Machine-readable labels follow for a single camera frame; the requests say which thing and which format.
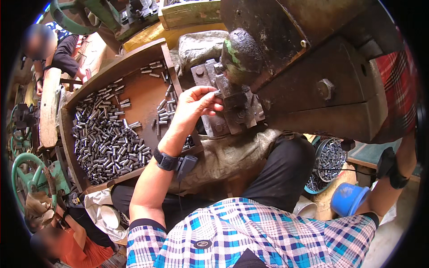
wooden frame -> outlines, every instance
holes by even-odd
[[[158,17],[165,30],[201,24],[221,23],[221,0],[188,1],[165,6],[160,0]]]
[[[151,148],[158,145],[161,137],[165,134],[167,128],[161,129],[161,136],[156,136],[151,127],[152,118],[156,115],[156,106],[164,98],[167,86],[162,79],[154,78],[140,73],[140,68],[157,60],[165,60],[173,86],[177,96],[182,92],[179,80],[174,71],[168,46],[164,38],[152,41],[138,49],[133,50],[121,59],[109,64],[101,72],[94,75],[83,87],[78,89],[59,111],[60,133],[64,147],[64,154],[72,178],[76,182],[79,192],[85,194],[100,191],[119,182],[139,176],[143,168],[133,170],[130,173],[122,175],[116,179],[105,182],[100,185],[91,185],[85,171],[80,167],[77,157],[74,154],[75,138],[72,136],[72,120],[76,112],[78,102],[88,94],[98,91],[113,81],[124,78],[125,92],[119,95],[120,99],[130,98],[131,107],[124,108],[125,118],[129,122],[139,120],[142,128],[135,129],[140,137],[145,139],[145,144]],[[202,151],[202,145],[196,131],[192,134],[195,147],[184,151],[183,153],[195,154]]]

handwheel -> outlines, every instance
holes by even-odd
[[[19,168],[19,166],[26,161],[32,161],[35,162],[38,167],[36,172],[34,173],[34,176],[31,180],[28,179],[28,176],[25,176],[25,174],[22,172],[22,170]],[[22,182],[23,187],[27,187],[27,190],[29,193],[35,193],[38,191],[37,184],[40,179],[40,175],[43,174],[46,176],[46,179],[48,181],[49,189],[51,191],[52,195],[52,206],[54,207],[54,211],[57,206],[57,188],[55,187],[55,180],[52,177],[49,169],[45,166],[42,160],[40,160],[37,156],[31,153],[22,153],[18,155],[13,162],[12,165],[12,189],[16,198],[16,201],[18,203],[19,208],[21,209],[22,213],[24,213],[24,207],[21,204],[21,201],[19,200],[18,193],[16,192],[16,176],[18,175]]]
[[[81,17],[85,26],[79,25],[78,23],[74,22],[72,19],[67,17],[63,12],[63,10],[66,10],[66,9],[73,9],[73,11],[79,14],[79,17]],[[95,25],[91,24],[91,22],[89,21],[86,15],[85,6],[78,0],[65,2],[61,4],[58,3],[58,0],[52,0],[49,11],[52,17],[54,18],[54,20],[62,28],[74,34],[90,35],[97,32],[98,28],[100,28],[100,25],[101,25],[101,20],[99,20],[97,17],[95,20]]]

floor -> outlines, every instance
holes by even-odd
[[[410,208],[413,208],[416,203],[418,190],[419,184],[415,181],[410,181],[404,188],[397,202],[396,218],[378,228],[362,268],[381,267],[389,257],[404,230],[408,227],[413,214],[413,209]]]

wire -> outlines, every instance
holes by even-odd
[[[337,171],[340,171],[340,170],[348,170],[348,171],[354,171],[354,172],[357,172],[357,173],[360,173],[360,174],[364,174],[364,175],[368,175],[368,176],[374,176],[374,175],[377,175],[377,172],[376,172],[376,173],[368,174],[368,173],[363,173],[363,172],[357,171],[357,170],[355,170],[355,169],[318,169],[318,170],[337,170]]]
[[[179,182],[179,206],[180,206],[180,214],[183,214],[182,202],[180,202],[180,182]]]

orange shirt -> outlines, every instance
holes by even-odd
[[[75,233],[71,228],[66,231],[70,235]],[[83,250],[76,240],[73,239],[73,242],[72,250],[67,255],[60,258],[61,261],[73,268],[96,268],[113,255],[111,247],[99,246],[89,239],[88,236],[86,237]]]

